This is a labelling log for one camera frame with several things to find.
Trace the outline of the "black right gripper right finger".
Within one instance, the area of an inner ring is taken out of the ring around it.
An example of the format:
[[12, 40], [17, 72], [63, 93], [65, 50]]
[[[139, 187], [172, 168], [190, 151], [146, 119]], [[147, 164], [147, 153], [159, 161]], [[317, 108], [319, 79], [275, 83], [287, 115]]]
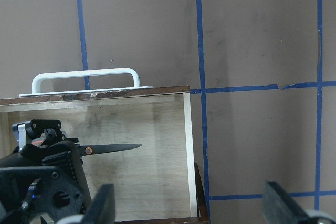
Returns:
[[268, 223], [335, 223], [335, 218], [325, 212], [304, 210], [275, 181], [265, 182], [263, 214]]

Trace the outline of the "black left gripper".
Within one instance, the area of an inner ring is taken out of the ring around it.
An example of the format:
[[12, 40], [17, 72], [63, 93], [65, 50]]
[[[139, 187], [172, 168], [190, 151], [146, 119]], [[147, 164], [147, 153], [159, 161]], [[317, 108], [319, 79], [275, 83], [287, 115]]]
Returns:
[[[78, 138], [68, 138], [60, 120], [14, 123], [18, 145], [1, 158], [1, 223], [30, 223], [48, 214], [53, 222], [84, 214], [91, 196], [83, 171]], [[33, 140], [45, 138], [39, 146]]]

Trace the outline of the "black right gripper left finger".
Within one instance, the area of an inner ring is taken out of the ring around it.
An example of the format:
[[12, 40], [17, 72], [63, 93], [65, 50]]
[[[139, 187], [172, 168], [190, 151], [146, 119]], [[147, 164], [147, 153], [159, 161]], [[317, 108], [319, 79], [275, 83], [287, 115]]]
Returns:
[[62, 218], [57, 223], [115, 223], [114, 184], [103, 184], [85, 214], [77, 214]]

